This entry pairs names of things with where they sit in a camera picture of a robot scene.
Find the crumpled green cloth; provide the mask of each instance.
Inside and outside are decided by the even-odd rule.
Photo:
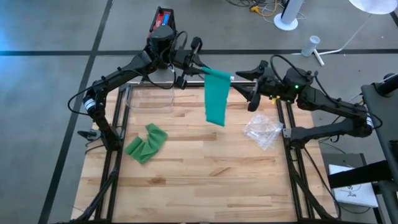
[[[136,137],[124,150],[126,154],[129,154],[140,164],[144,164],[152,158],[167,139],[167,133],[158,126],[151,123],[146,125],[145,128],[148,131],[147,140]]]

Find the yellow cable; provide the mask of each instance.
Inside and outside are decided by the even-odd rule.
[[[252,8],[250,8],[250,11],[257,13],[260,16],[271,17],[271,16],[273,16],[275,14],[277,8],[278,8],[278,0],[275,0],[275,7],[274,7],[274,10],[273,10],[273,12],[271,14],[264,15],[263,13],[260,12],[260,7],[259,6],[253,6]]]

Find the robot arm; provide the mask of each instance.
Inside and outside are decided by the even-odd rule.
[[[290,138],[292,147],[304,147],[311,139],[348,134],[354,137],[367,137],[372,133],[373,124],[368,119],[364,106],[331,98],[324,91],[311,86],[313,79],[317,80],[318,73],[292,67],[287,70],[283,80],[275,73],[274,68],[269,68],[266,61],[261,61],[256,69],[246,72],[236,72],[240,77],[248,80],[257,80],[256,86],[250,90],[240,86],[233,86],[249,102],[248,110],[256,111],[261,95],[287,103],[297,102],[302,110],[322,110],[346,119],[337,124],[329,124],[315,128],[294,127],[285,129],[284,135]]]

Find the transparent plastic container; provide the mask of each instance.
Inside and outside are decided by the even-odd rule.
[[[282,131],[283,124],[267,116],[256,114],[244,127],[243,133],[254,140],[262,150],[274,148],[274,141]]]
[[[133,113],[171,113],[174,110],[174,88],[163,90],[154,87],[131,88],[126,96],[126,106]]]

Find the red device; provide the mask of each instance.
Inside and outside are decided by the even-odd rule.
[[[156,14],[154,17],[154,21],[149,29],[149,34],[156,30],[160,26],[169,26],[175,31],[175,21],[174,21],[174,10],[173,9],[164,9],[160,6],[156,10]]]

